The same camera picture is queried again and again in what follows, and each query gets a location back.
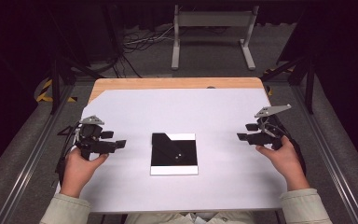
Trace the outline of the person's right hand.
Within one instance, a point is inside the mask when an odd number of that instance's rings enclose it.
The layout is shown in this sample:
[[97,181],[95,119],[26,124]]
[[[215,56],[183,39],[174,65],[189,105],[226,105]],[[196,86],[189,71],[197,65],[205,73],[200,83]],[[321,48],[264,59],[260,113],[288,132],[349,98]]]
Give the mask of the person's right hand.
[[263,146],[256,146],[255,149],[266,156],[284,177],[288,191],[309,189],[310,184],[303,173],[294,146],[286,136],[281,139],[281,142],[282,147],[278,150]]

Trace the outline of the black metal stand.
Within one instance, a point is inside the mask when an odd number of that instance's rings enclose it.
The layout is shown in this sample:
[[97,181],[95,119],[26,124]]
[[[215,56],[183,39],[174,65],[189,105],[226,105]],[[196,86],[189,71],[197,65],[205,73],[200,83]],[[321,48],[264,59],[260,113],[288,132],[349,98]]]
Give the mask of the black metal stand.
[[48,35],[48,50],[50,51],[50,78],[52,80],[52,109],[51,114],[58,113],[60,106],[67,99],[62,97],[60,92],[60,81],[62,80],[65,85],[73,86],[76,82],[76,75],[71,70],[72,67],[84,73],[87,76],[95,79],[102,78],[101,75],[88,69],[86,66],[71,59],[68,53],[65,52],[67,45],[65,37],[58,22],[55,20],[53,13],[49,7],[46,7],[48,14],[48,22],[51,26],[51,31]]
[[305,106],[310,114],[313,113],[312,99],[313,87],[315,79],[315,66],[311,57],[299,57],[288,63],[285,63],[276,69],[264,74],[260,79],[262,82],[272,79],[277,75],[283,73],[289,68],[293,68],[293,72],[287,78],[291,86],[298,86],[303,79],[306,79],[305,89]]

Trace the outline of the yellow and black floor tape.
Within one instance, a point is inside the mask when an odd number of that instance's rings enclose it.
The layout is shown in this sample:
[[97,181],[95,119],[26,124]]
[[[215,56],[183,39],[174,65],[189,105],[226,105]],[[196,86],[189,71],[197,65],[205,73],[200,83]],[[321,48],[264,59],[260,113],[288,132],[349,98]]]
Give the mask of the yellow and black floor tape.
[[[263,72],[263,76],[266,76],[266,75],[268,75],[269,73],[272,73],[274,70],[275,70],[275,69],[267,69],[267,70],[265,70],[265,71]],[[287,74],[291,74],[291,73],[293,73],[293,70],[294,70],[294,69],[289,68],[289,69],[284,70],[283,72],[284,72],[284,73],[287,73]],[[268,96],[272,96],[272,95],[273,95],[273,90],[272,90],[272,88],[271,88],[270,86],[267,86],[267,87],[266,87],[266,91],[267,91],[267,95],[268,95]]]

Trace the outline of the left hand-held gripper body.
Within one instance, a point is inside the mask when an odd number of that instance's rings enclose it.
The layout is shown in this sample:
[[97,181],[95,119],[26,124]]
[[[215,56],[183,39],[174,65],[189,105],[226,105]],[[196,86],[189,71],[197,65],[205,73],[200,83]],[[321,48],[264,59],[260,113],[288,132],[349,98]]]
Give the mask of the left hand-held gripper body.
[[104,122],[96,116],[81,119],[76,127],[75,145],[80,149],[81,156],[88,160],[91,153],[114,153],[117,149],[115,142],[101,139]]

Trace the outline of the white paper sheet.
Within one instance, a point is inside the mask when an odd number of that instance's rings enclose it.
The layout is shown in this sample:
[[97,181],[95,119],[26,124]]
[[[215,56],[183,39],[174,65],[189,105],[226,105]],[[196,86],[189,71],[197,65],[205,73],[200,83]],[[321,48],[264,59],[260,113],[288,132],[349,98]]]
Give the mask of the white paper sheet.
[[[239,133],[269,105],[261,89],[104,91],[82,112],[126,146],[82,190],[100,214],[278,209],[282,176]],[[151,175],[153,133],[192,133],[197,175]]]

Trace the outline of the white metal stand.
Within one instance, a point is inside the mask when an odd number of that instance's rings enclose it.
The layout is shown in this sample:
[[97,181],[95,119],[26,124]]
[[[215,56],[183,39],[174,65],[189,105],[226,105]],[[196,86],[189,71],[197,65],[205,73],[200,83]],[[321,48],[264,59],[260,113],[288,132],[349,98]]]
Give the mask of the white metal stand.
[[255,62],[249,49],[259,6],[244,11],[182,11],[174,8],[172,46],[172,70],[179,69],[181,27],[244,27],[245,37],[239,40],[242,54],[249,70],[255,70]]

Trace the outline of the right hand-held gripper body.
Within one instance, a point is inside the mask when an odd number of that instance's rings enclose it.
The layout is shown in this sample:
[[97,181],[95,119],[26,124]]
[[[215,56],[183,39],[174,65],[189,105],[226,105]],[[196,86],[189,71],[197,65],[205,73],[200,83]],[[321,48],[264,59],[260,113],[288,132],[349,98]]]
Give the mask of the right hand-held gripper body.
[[290,133],[284,128],[277,114],[290,108],[290,105],[275,105],[260,109],[255,114],[258,131],[248,134],[248,143],[258,146],[272,144],[273,149],[279,149],[282,146],[281,138],[290,138]]

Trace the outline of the person's torso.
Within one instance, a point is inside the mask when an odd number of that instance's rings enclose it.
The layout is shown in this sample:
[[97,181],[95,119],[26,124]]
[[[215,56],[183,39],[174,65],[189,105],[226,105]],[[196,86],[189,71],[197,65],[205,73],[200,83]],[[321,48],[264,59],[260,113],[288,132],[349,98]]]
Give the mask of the person's torso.
[[252,212],[130,214],[125,224],[255,224]]

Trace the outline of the person's left hand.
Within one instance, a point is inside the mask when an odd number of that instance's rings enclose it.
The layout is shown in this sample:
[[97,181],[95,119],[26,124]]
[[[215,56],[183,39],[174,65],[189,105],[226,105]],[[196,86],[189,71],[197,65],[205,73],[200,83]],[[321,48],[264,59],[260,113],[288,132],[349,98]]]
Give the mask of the person's left hand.
[[108,157],[108,154],[101,154],[98,158],[88,161],[81,156],[79,148],[74,148],[65,158],[65,171],[60,194],[78,198],[81,190]]

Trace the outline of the wooden table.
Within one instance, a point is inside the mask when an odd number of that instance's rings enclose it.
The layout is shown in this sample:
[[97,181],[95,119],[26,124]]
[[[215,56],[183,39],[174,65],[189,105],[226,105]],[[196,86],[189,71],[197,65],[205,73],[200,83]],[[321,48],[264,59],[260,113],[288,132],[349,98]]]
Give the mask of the wooden table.
[[268,96],[258,77],[148,77],[148,78],[99,78],[92,88],[89,103],[108,90],[145,89],[260,89]]

